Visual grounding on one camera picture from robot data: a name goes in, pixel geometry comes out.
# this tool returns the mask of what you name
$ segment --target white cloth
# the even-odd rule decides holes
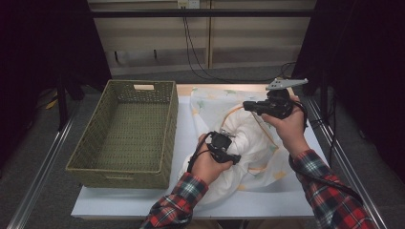
[[[241,161],[224,171],[210,184],[208,192],[198,205],[216,203],[236,190],[254,191],[284,177],[291,171],[288,152],[275,129],[259,116],[247,112],[243,101],[264,100],[266,94],[228,90],[195,88],[190,105],[196,125],[196,137],[220,128],[233,134],[227,152],[241,155]],[[186,171],[188,156],[179,173]]]

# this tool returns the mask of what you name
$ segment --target table surface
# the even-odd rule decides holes
[[[193,87],[266,93],[261,85],[178,85],[179,114],[173,154],[170,185],[167,190],[106,189],[82,187],[72,216],[83,219],[144,219],[151,206],[170,194],[178,180],[179,170],[190,150],[197,145],[196,132],[189,108]],[[309,146],[325,160],[312,128],[305,132]],[[194,209],[194,219],[269,219],[313,217],[301,184],[294,173],[255,191],[236,191],[229,198]]]

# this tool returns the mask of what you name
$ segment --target red plaid shirt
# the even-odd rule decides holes
[[[303,152],[294,159],[294,164],[303,172],[341,183],[313,150]],[[355,198],[305,177],[297,177],[322,228],[376,228]],[[207,190],[208,186],[202,180],[185,173],[172,194],[152,206],[140,228],[183,228],[190,222],[194,206]]]

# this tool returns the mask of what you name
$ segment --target woven basket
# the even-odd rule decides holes
[[[87,187],[167,189],[178,107],[175,82],[110,80],[66,170]]]

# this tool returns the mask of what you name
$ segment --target gray floor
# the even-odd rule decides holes
[[[222,68],[209,71],[216,76],[234,79],[263,79],[276,76],[279,72],[279,67],[269,66]],[[114,78],[176,79],[178,83],[223,83],[223,81],[216,79],[201,79],[190,71],[114,75]],[[83,220],[70,216],[79,192],[79,185],[64,171],[64,168],[100,96],[98,92],[89,87],[84,88],[84,90],[86,92],[85,99],[78,103],[75,101],[69,103],[70,110],[75,110],[77,107],[75,122],[70,133],[66,136],[65,143],[60,146],[60,150],[52,160],[50,172],[44,177],[45,181],[39,190],[39,195],[34,199],[32,209],[27,209],[28,212],[31,212],[29,217],[19,221],[21,227],[18,228],[137,228],[138,221]],[[48,102],[50,96],[52,94],[40,99],[38,105]],[[319,94],[312,98],[319,99]],[[336,120],[337,139],[377,206],[387,228],[402,228],[402,220],[405,217],[404,184],[381,160],[373,144],[359,134],[360,130],[339,102],[336,105]],[[3,176],[0,179],[0,216],[2,216],[0,228],[7,228],[19,204],[29,191],[36,173],[53,146],[57,128],[57,107],[50,110],[45,110],[43,107],[39,108],[32,127],[3,169]],[[314,131],[328,157],[329,143],[325,140],[319,127],[314,127]],[[331,167],[344,179],[345,175],[336,158],[332,160]],[[224,228],[235,228],[230,221],[224,221],[222,224]],[[314,227],[313,221],[309,220],[308,228]]]

